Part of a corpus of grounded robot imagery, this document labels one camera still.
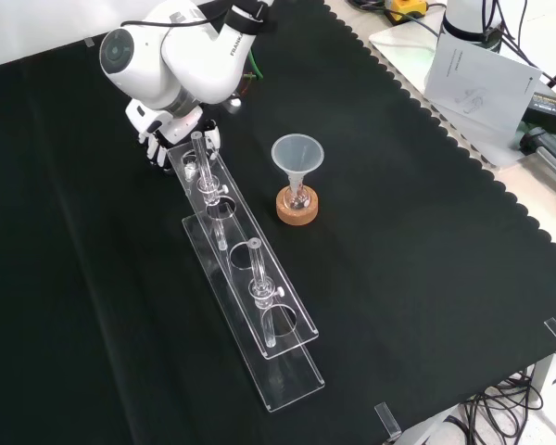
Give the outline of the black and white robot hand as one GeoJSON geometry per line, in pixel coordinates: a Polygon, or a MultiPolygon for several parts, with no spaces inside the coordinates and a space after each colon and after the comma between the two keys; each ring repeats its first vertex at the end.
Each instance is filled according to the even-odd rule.
{"type": "Polygon", "coordinates": [[[186,117],[177,118],[167,110],[152,110],[132,99],[126,116],[138,133],[138,143],[145,148],[149,163],[164,172],[171,172],[169,149],[191,141],[191,133],[200,131],[207,150],[215,159],[221,148],[221,135],[215,120],[205,120],[203,110],[196,106],[186,117]]]}

